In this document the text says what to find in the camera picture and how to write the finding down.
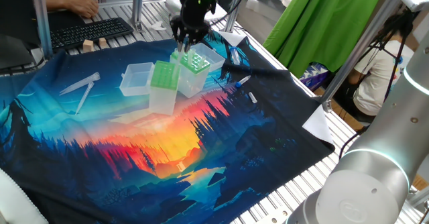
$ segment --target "green cloth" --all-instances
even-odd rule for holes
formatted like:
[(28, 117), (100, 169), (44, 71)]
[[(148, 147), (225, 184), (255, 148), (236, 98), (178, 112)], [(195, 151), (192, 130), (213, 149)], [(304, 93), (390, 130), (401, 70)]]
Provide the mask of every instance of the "green cloth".
[(359, 40), (378, 0), (292, 0), (263, 46), (302, 76), (318, 62), (338, 70)]

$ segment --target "person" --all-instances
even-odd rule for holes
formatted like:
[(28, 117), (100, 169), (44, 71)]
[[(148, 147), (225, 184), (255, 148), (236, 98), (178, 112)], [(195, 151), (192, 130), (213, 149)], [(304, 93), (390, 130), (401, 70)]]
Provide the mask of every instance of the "person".
[(46, 0), (48, 11), (69, 10), (82, 17), (91, 18), (99, 12), (97, 0)]
[[(384, 27), (395, 19), (397, 19), (396, 15), (390, 17)], [(385, 45), (385, 49), (394, 56), (397, 56), (400, 50), (404, 32), (404, 30), (398, 30)], [(390, 91), (413, 54), (414, 52), (405, 45)], [(335, 101), (356, 120), (371, 123), (383, 106), (394, 66), (395, 58), (392, 55), (383, 50), (372, 49), (350, 72), (348, 81), (341, 86), (341, 90), (334, 97)]]

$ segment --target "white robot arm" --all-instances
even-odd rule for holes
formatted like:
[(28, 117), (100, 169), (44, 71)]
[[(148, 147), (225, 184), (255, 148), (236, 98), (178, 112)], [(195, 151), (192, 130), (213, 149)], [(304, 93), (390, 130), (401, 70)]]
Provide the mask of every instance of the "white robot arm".
[(402, 3), (412, 12), (429, 10), (429, 0), (402, 0)]
[[(408, 3), (410, 9), (428, 7)], [(287, 224), (391, 224), (429, 154), (429, 34), (371, 127)]]

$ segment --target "black keyboard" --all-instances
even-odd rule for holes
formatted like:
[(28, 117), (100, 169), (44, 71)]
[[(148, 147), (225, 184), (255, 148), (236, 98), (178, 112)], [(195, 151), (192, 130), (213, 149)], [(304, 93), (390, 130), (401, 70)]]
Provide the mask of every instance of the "black keyboard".
[(133, 28), (122, 18), (106, 19), (84, 26), (74, 26), (51, 32), (52, 49), (70, 49), (82, 46), (85, 40), (98, 42), (99, 38), (113, 38), (133, 32)]

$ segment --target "clear plastic box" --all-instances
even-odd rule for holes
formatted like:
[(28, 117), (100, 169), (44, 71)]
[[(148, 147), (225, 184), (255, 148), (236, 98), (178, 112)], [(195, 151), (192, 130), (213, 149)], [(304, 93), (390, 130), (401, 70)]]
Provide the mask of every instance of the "clear plastic box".
[(141, 64), (129, 64), (125, 74), (122, 74), (122, 82), (119, 86), (124, 96), (138, 96), (149, 94), (149, 84), (154, 71), (152, 62)]
[(180, 76), (180, 66), (158, 60), (150, 82), (149, 110), (173, 115)]
[[(177, 58), (178, 52), (174, 51), (170, 56), (170, 63), (175, 64)], [(180, 66), (182, 69), (180, 70), (178, 90), (188, 98), (193, 97), (204, 87), (210, 70), (210, 62), (206, 60), (206, 56), (202, 57), (196, 53), (195, 49), (190, 49), (180, 59)]]
[(223, 66), (225, 58), (216, 53), (216, 50), (212, 50), (203, 43), (198, 43), (195, 46), (191, 46), (191, 49), (194, 49), (195, 52), (200, 56), (206, 56), (206, 60), (210, 63), (210, 71), (219, 69)]

